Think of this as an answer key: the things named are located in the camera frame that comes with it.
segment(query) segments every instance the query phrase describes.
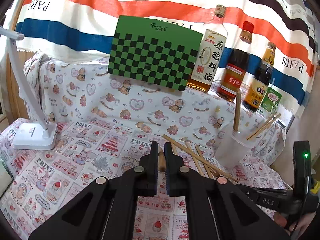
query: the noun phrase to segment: lamp base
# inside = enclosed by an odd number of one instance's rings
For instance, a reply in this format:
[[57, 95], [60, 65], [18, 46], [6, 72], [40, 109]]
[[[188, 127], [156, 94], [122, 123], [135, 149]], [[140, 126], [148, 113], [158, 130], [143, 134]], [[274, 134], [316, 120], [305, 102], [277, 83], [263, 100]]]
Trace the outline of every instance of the lamp base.
[[57, 137], [57, 124], [49, 123], [45, 131], [38, 122], [26, 122], [20, 125], [13, 139], [15, 149], [51, 150]]

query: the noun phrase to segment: red bottle cap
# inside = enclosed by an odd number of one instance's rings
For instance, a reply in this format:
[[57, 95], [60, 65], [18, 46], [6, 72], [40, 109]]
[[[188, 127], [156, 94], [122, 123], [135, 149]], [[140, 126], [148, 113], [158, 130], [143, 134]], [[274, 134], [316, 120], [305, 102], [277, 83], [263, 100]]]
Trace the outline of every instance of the red bottle cap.
[[243, 30], [248, 31], [249, 33], [253, 33], [254, 25], [251, 22], [244, 22], [243, 23]]

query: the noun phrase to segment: sauce bottle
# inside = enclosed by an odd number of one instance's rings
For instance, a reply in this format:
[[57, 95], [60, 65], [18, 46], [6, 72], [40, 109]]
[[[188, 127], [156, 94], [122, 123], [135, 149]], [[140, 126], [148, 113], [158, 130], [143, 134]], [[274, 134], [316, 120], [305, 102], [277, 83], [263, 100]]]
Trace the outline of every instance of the sauce bottle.
[[247, 70], [253, 28], [254, 25], [251, 22], [243, 23], [242, 31], [217, 88], [217, 94], [229, 102], [233, 102], [236, 98], [236, 91], [240, 88]]
[[275, 44], [268, 42], [268, 47], [264, 53], [262, 62], [254, 73], [254, 78], [242, 103], [245, 108], [254, 113], [258, 110], [269, 86], [273, 71], [273, 63], [275, 61], [275, 50]]

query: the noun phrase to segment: human hand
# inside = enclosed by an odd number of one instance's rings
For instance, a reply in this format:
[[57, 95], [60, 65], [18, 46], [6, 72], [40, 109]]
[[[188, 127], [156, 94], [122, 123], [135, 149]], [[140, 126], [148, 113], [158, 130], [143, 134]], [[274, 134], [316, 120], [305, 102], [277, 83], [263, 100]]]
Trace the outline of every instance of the human hand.
[[[304, 231], [306, 231], [307, 227], [310, 225], [310, 223], [313, 220], [313, 218], [315, 217], [315, 215], [316, 215], [315, 212], [307, 213], [300, 218], [300, 221], [296, 227], [296, 231], [299, 232], [298, 238], [304, 233]], [[279, 212], [276, 212], [273, 215], [273, 220], [281, 227], [285, 227], [285, 225], [287, 224], [287, 220]], [[297, 222], [294, 222], [292, 225], [290, 225], [289, 231], [285, 230], [289, 235], [293, 231], [296, 223]]]

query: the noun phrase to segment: bottle cap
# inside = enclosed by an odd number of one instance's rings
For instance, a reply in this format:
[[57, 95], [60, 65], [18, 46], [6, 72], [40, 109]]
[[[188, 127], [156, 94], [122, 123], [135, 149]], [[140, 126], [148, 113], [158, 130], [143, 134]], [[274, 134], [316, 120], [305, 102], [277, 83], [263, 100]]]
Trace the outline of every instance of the bottle cap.
[[273, 47], [274, 49], [277, 48], [277, 46], [276, 46], [274, 43], [272, 43], [272, 42], [268, 42], [268, 46], [271, 46], [271, 47]]
[[214, 11], [214, 14], [224, 17], [225, 13], [226, 13], [226, 7], [224, 7], [221, 4], [217, 4], [217, 7], [216, 7], [216, 10]]
[[243, 30], [248, 31], [249, 33], [253, 33], [254, 25], [251, 22], [244, 22], [243, 23]]

